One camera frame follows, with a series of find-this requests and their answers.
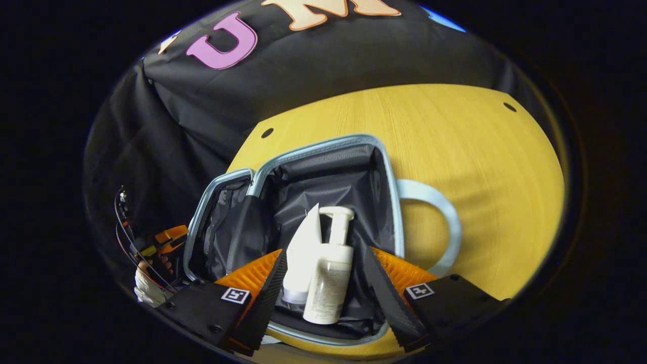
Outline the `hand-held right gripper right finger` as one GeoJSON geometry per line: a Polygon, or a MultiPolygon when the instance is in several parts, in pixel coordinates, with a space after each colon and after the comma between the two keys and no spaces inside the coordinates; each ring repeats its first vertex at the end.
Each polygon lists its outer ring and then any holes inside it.
{"type": "Polygon", "coordinates": [[[465,337],[510,304],[509,299],[495,299],[461,275],[439,278],[376,247],[366,250],[363,271],[406,352],[465,337]]]}

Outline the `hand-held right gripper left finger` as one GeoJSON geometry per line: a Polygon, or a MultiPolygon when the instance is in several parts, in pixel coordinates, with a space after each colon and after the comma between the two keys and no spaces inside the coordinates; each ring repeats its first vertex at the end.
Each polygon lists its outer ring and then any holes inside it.
{"type": "Polygon", "coordinates": [[[202,343],[253,355],[265,337],[286,271],[287,252],[278,249],[213,283],[191,283],[156,311],[202,343]]]}

